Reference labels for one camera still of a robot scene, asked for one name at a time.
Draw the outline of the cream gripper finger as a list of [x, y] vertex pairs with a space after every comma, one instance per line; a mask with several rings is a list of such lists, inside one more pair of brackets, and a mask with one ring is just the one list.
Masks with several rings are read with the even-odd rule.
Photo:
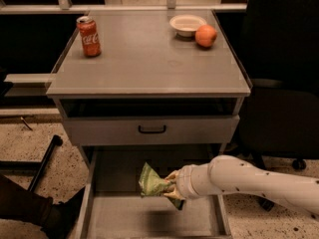
[[169, 182], [176, 182], [178, 175], [179, 175], [179, 171], [174, 170], [165, 178], [165, 180]]
[[166, 192], [164, 196], [168, 198], [182, 200], [182, 196], [180, 195], [180, 193], [178, 192], [176, 188], [172, 192]]

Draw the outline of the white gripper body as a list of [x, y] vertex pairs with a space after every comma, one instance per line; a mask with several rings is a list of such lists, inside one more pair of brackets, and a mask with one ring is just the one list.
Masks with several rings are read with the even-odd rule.
[[195, 165], [186, 165], [181, 168], [176, 177], [176, 190], [184, 199], [196, 199], [199, 197], [191, 182], [191, 174]]

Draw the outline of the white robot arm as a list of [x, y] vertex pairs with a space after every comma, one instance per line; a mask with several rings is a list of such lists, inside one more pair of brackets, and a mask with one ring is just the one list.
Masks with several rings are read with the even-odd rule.
[[166, 180], [172, 183], [166, 197], [186, 200], [235, 193], [255, 195], [319, 219], [317, 178], [260, 169], [230, 155], [219, 155], [202, 165], [186, 165]]

